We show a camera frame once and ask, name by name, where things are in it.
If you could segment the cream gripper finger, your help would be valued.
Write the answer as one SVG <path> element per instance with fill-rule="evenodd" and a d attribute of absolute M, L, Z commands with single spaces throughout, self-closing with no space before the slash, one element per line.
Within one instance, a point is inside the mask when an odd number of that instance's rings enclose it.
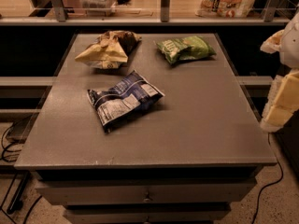
<path fill-rule="evenodd" d="M 260 50 L 265 53 L 269 53 L 269 54 L 273 54 L 275 52 L 280 51 L 281 38 L 282 38 L 283 33 L 284 33 L 283 30 L 279 30 L 276 33 L 274 33 L 273 35 L 271 35 L 270 37 L 268 37 L 262 43 Z"/>
<path fill-rule="evenodd" d="M 261 128 L 268 133 L 274 133 L 281 129 L 298 110 L 299 70 L 291 70 L 284 77 L 276 75 L 263 109 Z"/>

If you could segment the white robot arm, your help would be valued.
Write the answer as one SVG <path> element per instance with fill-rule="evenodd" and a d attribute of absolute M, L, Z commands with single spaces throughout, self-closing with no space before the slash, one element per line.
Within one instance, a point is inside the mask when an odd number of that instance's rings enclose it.
<path fill-rule="evenodd" d="M 260 126 L 274 133 L 299 110 L 299 14 L 283 30 L 265 40 L 260 50 L 270 54 L 278 52 L 280 62 L 291 69 L 285 76 L 275 76 L 263 109 Z"/>

